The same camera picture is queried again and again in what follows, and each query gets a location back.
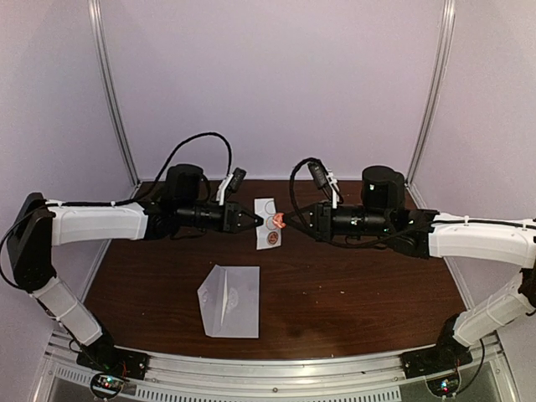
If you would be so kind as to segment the white sticker sheet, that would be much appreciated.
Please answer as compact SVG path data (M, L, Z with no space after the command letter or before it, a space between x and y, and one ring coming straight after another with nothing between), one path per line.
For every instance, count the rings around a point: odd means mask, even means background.
M264 220L264 225L255 229L256 249L268 250L281 246L281 229L275 228L271 223L271 217L276 214L275 200L273 198L256 198L254 207L254 212ZM280 235L280 239L276 245L269 245L266 241L266 236L271 231L276 231Z

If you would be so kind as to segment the red seal sticker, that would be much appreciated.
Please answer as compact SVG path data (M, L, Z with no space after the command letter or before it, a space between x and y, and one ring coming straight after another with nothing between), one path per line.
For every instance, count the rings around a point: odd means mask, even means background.
M284 229L286 227L286 223L284 221L284 214L283 213L274 214L271 217L271 223L277 229Z

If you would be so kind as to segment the grey envelope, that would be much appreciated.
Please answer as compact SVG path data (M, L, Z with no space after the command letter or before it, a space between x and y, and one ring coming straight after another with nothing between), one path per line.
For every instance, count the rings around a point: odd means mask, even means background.
M258 266L215 265L197 293L206 336L245 339L259 337Z

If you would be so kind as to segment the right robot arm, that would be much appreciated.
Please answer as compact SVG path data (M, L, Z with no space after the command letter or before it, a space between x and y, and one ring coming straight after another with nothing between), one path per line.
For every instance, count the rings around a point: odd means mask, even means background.
M335 237L354 238L346 249L384 245L401 255L428 259L465 257L506 262L519 267L499 291L472 309L448 319L430 350L435 369L448 369L482 337L523 315L535 313L535 222L475 219L433 209L405 207L405 178L386 166L362 172L362 203L343 202L336 178L316 158L303 160L317 188L327 200L304 208L289 184L292 211L273 219L279 228L289 225L316 241L338 246Z

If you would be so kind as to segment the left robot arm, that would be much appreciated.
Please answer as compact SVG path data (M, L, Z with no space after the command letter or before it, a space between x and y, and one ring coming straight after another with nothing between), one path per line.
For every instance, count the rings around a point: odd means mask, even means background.
M103 372L120 365L120 353L97 318L59 279L52 265L55 246L93 240L161 240L182 227L236 234L264 220L227 198L246 172L236 168L219 185L216 197L201 200L206 178L201 167L178 164L168 169L155 199L146 195L123 202L86 203L47 200L31 193L1 244L8 248L13 277L9 284L28 293L65 327L89 360Z

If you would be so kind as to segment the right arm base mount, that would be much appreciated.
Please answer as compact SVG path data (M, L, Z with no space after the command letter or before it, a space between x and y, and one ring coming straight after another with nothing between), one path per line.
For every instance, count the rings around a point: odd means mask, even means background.
M426 377L428 390L442 399L452 398L461 388L459 368L473 361L469 347L454 339L458 314L443 324L432 347L402 353L400 360L407 379Z

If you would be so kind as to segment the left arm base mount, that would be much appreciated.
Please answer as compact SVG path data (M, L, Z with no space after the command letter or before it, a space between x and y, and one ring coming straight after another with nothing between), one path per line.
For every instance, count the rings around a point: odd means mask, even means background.
M92 369L90 392L102 401L117 397L132 380L145 379L149 356L146 353L126 350L116 346L114 338L102 327L102 335L91 345L84 345L76 338L79 351L76 363Z

